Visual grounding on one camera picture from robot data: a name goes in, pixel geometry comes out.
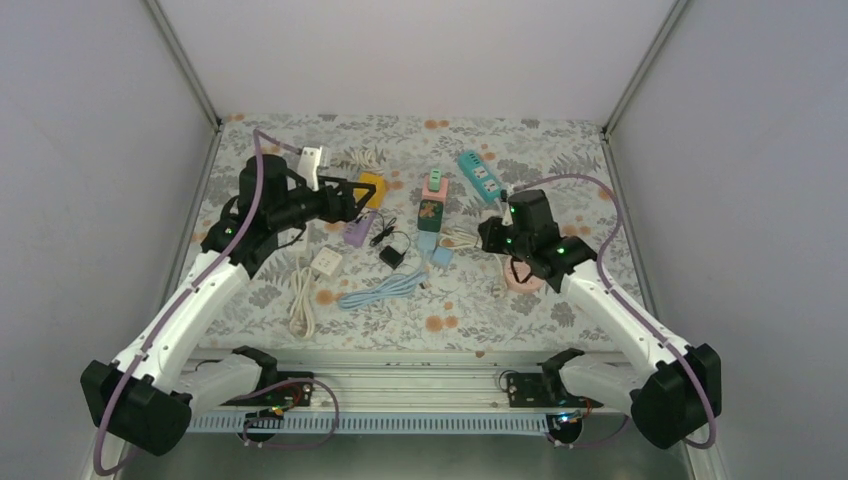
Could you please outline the pink round power socket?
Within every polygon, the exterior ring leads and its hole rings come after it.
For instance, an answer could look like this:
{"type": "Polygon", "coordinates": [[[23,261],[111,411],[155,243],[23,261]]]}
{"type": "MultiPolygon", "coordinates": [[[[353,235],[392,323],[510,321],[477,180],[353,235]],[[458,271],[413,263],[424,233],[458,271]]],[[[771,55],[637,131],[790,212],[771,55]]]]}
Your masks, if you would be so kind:
{"type": "Polygon", "coordinates": [[[507,289],[520,294],[532,294],[541,290],[546,282],[532,274],[530,267],[508,257],[504,261],[503,276],[507,289]]]}

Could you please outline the white square socket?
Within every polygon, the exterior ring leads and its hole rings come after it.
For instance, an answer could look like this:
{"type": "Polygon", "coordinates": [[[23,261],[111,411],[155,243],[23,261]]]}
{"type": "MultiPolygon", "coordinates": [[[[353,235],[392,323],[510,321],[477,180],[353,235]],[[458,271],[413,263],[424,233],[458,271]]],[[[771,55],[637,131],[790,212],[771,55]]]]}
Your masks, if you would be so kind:
{"type": "Polygon", "coordinates": [[[341,269],[344,255],[329,247],[322,247],[310,262],[314,273],[327,278],[335,277],[341,269]]]}

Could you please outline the pink cube power socket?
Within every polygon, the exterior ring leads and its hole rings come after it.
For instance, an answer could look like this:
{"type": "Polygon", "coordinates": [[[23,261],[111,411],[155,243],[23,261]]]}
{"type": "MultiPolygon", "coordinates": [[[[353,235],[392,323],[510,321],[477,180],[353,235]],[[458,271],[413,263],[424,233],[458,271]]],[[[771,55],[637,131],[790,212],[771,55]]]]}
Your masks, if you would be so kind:
{"type": "Polygon", "coordinates": [[[445,204],[447,202],[448,197],[449,179],[446,177],[441,177],[439,180],[439,186],[435,190],[431,190],[430,185],[431,180],[429,177],[427,177],[424,180],[424,184],[421,190],[421,200],[436,201],[445,204]]]}

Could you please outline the dark green cube socket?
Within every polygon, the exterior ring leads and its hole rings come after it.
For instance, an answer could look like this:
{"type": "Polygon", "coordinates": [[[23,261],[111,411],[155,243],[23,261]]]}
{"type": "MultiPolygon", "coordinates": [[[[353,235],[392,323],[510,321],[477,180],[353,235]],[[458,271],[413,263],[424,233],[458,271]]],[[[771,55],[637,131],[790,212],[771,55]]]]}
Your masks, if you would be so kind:
{"type": "Polygon", "coordinates": [[[440,232],[444,216],[444,203],[425,199],[419,204],[417,228],[419,231],[440,232]]]}

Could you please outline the small green plug adapter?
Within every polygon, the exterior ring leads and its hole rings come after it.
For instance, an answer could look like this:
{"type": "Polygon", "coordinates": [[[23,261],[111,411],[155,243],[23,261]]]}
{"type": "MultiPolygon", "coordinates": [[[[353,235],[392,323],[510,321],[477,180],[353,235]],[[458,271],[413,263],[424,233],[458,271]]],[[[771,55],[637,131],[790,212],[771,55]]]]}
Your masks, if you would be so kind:
{"type": "Polygon", "coordinates": [[[442,172],[440,169],[432,169],[428,176],[427,188],[430,192],[438,192],[442,186],[442,172]]]}

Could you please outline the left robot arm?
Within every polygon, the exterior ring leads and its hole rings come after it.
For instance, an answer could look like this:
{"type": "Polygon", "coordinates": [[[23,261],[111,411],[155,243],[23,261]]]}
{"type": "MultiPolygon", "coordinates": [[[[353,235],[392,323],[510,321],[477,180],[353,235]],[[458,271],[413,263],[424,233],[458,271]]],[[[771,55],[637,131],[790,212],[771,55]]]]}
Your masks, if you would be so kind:
{"type": "Polygon", "coordinates": [[[375,193],[369,183],[306,179],[276,155],[249,158],[237,195],[224,204],[182,285],[124,350],[83,370],[80,383],[97,428],[94,458],[101,458],[107,435],[161,456],[194,418],[220,405],[270,402],[285,382],[276,360],[256,348],[236,348],[190,373],[183,367],[218,312],[279,250],[281,233],[304,230],[313,220],[352,221],[375,193]]]}

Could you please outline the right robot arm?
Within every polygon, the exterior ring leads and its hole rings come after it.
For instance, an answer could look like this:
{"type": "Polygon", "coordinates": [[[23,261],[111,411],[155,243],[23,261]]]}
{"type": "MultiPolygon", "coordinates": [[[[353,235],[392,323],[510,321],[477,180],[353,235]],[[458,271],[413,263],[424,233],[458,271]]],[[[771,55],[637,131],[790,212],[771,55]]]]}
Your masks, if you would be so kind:
{"type": "Polygon", "coordinates": [[[700,445],[711,447],[722,410],[718,353],[707,344],[692,346],[636,305],[605,274],[598,252],[561,233],[543,191],[521,191],[506,203],[508,219],[493,216],[479,224],[482,250],[527,265],[531,277],[598,323],[632,367],[615,367],[569,348],[542,365],[544,399],[555,407],[575,398],[597,401],[626,414],[661,449],[707,427],[700,445]]]}

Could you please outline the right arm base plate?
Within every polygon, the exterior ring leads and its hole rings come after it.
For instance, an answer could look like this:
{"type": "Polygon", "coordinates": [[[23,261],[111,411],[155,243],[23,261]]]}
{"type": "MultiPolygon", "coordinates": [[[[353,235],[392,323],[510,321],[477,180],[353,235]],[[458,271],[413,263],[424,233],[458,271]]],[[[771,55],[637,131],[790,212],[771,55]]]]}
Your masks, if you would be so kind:
{"type": "Polygon", "coordinates": [[[498,386],[511,408],[600,408],[602,403],[566,393],[550,393],[540,373],[502,372],[498,386]]]}

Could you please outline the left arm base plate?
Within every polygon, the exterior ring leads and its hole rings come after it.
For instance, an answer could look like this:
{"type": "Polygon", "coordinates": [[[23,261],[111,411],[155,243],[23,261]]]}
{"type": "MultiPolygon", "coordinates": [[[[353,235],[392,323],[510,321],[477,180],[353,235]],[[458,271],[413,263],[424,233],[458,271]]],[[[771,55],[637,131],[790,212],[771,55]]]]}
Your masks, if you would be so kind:
{"type": "Polygon", "coordinates": [[[292,378],[306,378],[303,383],[291,383],[277,386],[267,393],[246,399],[230,400],[225,406],[282,408],[308,407],[311,403],[314,373],[308,371],[278,371],[278,381],[292,378]]]}

